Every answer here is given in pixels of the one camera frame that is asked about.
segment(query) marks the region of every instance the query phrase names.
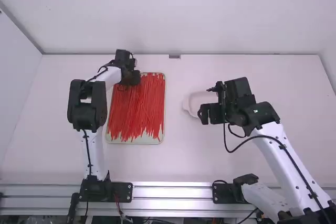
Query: black mounting bracket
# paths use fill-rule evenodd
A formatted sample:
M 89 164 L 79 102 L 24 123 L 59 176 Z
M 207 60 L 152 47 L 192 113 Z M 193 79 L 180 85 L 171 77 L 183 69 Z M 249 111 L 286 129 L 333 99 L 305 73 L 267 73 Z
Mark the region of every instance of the black mounting bracket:
M 215 204 L 249 204 L 244 199 L 240 186 L 223 183 L 212 185 L 212 201 Z
M 128 182 L 112 182 L 110 172 L 104 181 L 89 175 L 83 179 L 79 191 L 79 201 L 85 202 L 120 202 L 132 201 L 133 184 Z
M 233 184 L 213 183 L 212 200 L 215 204 L 249 204 L 241 191 L 243 184 L 254 184 L 258 182 L 254 174 L 246 174 L 233 180 Z

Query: red straw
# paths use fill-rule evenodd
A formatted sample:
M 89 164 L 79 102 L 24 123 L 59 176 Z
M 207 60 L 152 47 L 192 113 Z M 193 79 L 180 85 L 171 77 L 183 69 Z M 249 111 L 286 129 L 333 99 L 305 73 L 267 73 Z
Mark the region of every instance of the red straw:
M 133 142 L 143 133 L 161 141 L 160 128 L 164 131 L 165 79 L 162 73 L 141 76 L 137 86 L 113 87 L 108 134 L 112 140 Z

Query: white surface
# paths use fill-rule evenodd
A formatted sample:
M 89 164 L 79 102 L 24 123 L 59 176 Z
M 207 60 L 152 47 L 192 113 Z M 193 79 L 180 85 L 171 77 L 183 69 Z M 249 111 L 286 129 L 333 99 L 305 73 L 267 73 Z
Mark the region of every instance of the white surface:
M 276 183 L 254 144 L 228 154 L 221 125 L 201 125 L 181 108 L 183 98 L 191 92 L 212 87 L 218 80 L 247 76 L 257 101 L 269 101 L 278 112 L 292 146 L 312 176 L 321 186 L 335 183 L 336 97 L 319 57 L 135 57 L 141 71 L 165 73 L 165 140 L 160 145 L 104 143 L 113 179 L 211 182 L 255 173 L 265 183 Z M 3 163 L 6 180 L 81 181 L 84 157 L 76 131 L 66 118 L 69 85 L 72 79 L 86 78 L 111 58 L 43 57 Z M 240 141 L 228 136 L 228 147 Z
M 252 131 L 251 136 L 256 135 L 266 135 L 278 138 L 278 140 L 286 146 L 286 150 L 299 167 L 304 178 L 306 178 L 312 191 L 318 195 L 318 200 L 320 201 L 321 206 L 323 208 L 327 208 L 329 206 L 328 201 L 331 200 L 331 198 L 318 184 L 316 184 L 315 179 L 311 176 L 309 171 L 307 171 L 305 165 L 291 146 L 290 137 L 286 135 L 283 125 L 277 124 L 276 122 L 264 124 L 262 129 L 254 129 Z M 303 210 L 307 208 L 310 208 L 313 212 L 320 210 L 318 204 L 309 197 L 310 191 L 307 189 L 307 185 L 295 169 L 294 164 L 289 159 L 286 152 L 281 150 L 275 141 L 268 138 L 255 138 L 253 139 L 253 142 L 258 146 L 259 150 L 264 155 L 267 163 L 279 182 L 279 186 L 284 190 L 283 194 L 287 200 L 291 214 L 293 216 L 304 215 L 305 213 Z
M 336 90 L 335 0 L 0 1 L 45 52 L 309 52 Z
M 41 53 L 7 15 L 0 14 L 0 164 L 27 99 Z

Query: white wall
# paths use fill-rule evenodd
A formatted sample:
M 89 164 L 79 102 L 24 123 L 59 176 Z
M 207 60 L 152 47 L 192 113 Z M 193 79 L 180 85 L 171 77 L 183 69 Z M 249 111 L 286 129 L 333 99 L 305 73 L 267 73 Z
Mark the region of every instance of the white wall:
M 336 90 L 335 0 L 0 0 L 47 53 L 310 53 Z
M 3 11 L 0 14 L 0 59 L 1 163 L 41 59 L 41 53 Z

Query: small white object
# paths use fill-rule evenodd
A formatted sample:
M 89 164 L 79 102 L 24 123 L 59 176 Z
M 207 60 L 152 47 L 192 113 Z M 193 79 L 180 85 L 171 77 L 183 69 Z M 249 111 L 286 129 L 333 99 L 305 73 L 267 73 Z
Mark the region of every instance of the small white object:
M 218 102 L 216 92 L 197 91 L 183 99 L 182 108 L 188 111 L 191 116 L 198 118 L 197 112 L 201 104 L 216 102 Z

